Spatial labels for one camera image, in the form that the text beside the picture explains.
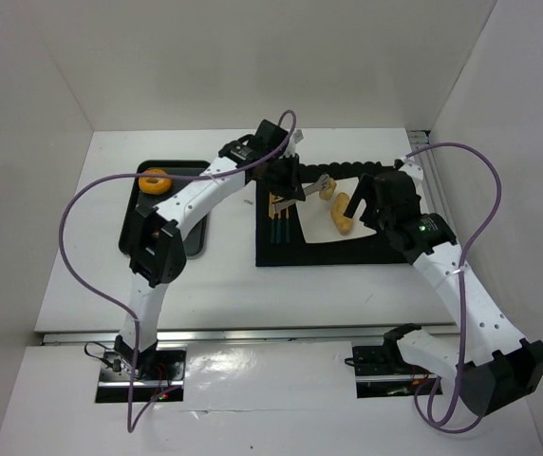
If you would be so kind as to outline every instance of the purple cable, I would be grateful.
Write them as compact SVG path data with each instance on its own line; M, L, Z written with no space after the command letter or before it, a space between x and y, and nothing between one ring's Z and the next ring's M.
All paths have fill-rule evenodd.
M128 306L120 302L115 297L102 292L98 288L94 287L93 285L90 285L88 282L85 281L83 277L81 277L78 272L73 268L71 263L69 262L69 258L66 255L66 247L65 247L65 227L66 227L66 220L69 216L69 213L71 212L71 209L75 205L75 203L89 190L96 187L97 185L100 185L105 182L109 181L115 181L117 179L134 179L134 178L145 178L145 177L155 177L157 179L173 179L175 181L206 181L210 179L221 179L226 178L228 176L232 176L234 174L243 173L244 171L248 171L249 169L253 169L259 164L262 164L273 157L275 157L278 153L280 153L288 144L290 137L292 136L292 133L295 130L295 127L297 126L297 116L291 109L287 109L282 113L282 116L280 117L279 124L282 123L284 118L287 116L287 114L290 114L292 116L292 124L290 125L289 134L286 136L286 138L275 148L272 152L270 152L268 155L262 157L261 159L254 161L244 167L237 168L232 171L226 171L219 174L214 175L204 175L204 176L171 176L171 175L160 175L160 174L151 174L151 173L125 173L125 174L114 174L111 176L105 176L104 178L100 178L97 180L92 181L89 183L86 187L84 187L82 190L80 190L78 193L75 194L75 196L69 201L67 204L63 214L61 215L61 222L59 224L59 252L61 253L61 258L63 259L63 263L65 264L67 270L69 273L75 278L82 286L84 286L87 290L94 293L95 295L98 295L102 297L103 299L108 300L109 302L115 304L116 306L123 309L125 312L127 312L135 321L135 347L134 347L134 353L132 356L132 365L137 365L138 355L139 355L139 341L140 341L140 322L137 317L137 315L130 309ZM128 432L133 432L135 430L135 427L137 426L137 422L139 421L142 414L155 402L155 398L152 398L137 414L137 417L135 418L135 421L133 423L132 421L132 408L133 408L133 399L134 399L134 385L135 385L135 371L134 369L130 370L130 382L128 384L128 423L127 428ZM164 392L168 392L173 390L175 387L172 387L170 389L167 389Z
M449 420L453 417L453 414L455 413L455 409L458 404L459 395L461 394L461 382L463 378L463 371L465 367L465 342L466 342L466 326L467 326L467 313L466 313L466 296L465 296L465 277L463 275L463 271L461 268L465 264L465 258L468 256L468 253L470 252L470 249L472 248L472 245L474 242L478 239L478 237L482 234L482 232L487 228L489 223L491 223L491 220L496 216L497 210L499 209L499 204L501 203L501 179L499 178L499 174L497 173L496 168L493 166L493 164L487 159L484 155L482 155L480 152L478 152L474 147L470 147L466 144L461 144L459 142L438 142L436 144L430 144L425 147L422 147L421 149L417 149L414 152L411 152L410 154L407 154L407 158L411 158L415 155L420 154L421 152L425 152L426 150L436 149L438 147L456 147L459 149L467 150L468 152L471 152L472 154L476 155L479 159L481 159L484 164L487 165L487 167L491 170L491 174L493 174L493 178L496 182L496 200L493 204L493 208L491 209L491 212L487 216L487 218L480 224L480 226L477 228L477 230L470 236L470 238L466 241L465 245L463 246L463 249L461 250L461 255L459 256L459 272L458 272L458 280L459 280L459 358L458 358L458 366L457 366L457 375L455 377L455 389L453 390L453 396L451 397L451 402L449 403L449 408L447 409L444 416L436 421L434 417L432 416L432 406L434 403L434 398L436 397L436 391L438 390L440 386L440 378L438 377L436 381L434 382L434 386L432 390L430 391L430 395L427 402L427 417L423 414L423 412L420 409L419 405L419 394L421 391L421 387L425 384L422 384L417 390L415 391L415 407L417 409L417 412L428 425L430 425L432 428L435 428L437 430L440 430L442 432L448 433L448 434L460 434L463 432L467 432L468 430L473 429L480 423L481 417L478 417L476 421L465 428L462 429L444 429L442 428L444 425L446 425Z

